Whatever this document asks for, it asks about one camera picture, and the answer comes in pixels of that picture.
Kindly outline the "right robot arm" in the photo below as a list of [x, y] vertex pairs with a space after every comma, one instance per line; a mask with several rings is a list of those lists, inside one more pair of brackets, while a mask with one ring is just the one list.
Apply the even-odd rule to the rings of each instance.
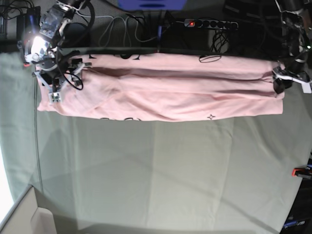
[[82, 34], [71, 42], [71, 45], [77, 45], [90, 32], [95, 21], [95, 10], [88, 0], [58, 0], [40, 18], [38, 30], [19, 43], [24, 65], [35, 66], [34, 75], [47, 89], [50, 103], [62, 101], [61, 91], [65, 84], [83, 90], [82, 70], [92, 65], [80, 58], [70, 61], [80, 54], [79, 51], [66, 55], [60, 52], [65, 43], [65, 30], [75, 13], [83, 8], [89, 9], [91, 18]]

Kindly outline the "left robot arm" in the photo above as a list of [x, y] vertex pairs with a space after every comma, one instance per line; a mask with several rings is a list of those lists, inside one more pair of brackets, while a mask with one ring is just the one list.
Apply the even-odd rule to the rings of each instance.
[[290, 60], [273, 69], [273, 88], [283, 93], [292, 84], [301, 85], [305, 94], [312, 92], [312, 78], [308, 74], [309, 53], [312, 51], [312, 17], [303, 0], [277, 0], [282, 25], [286, 28], [286, 43]]

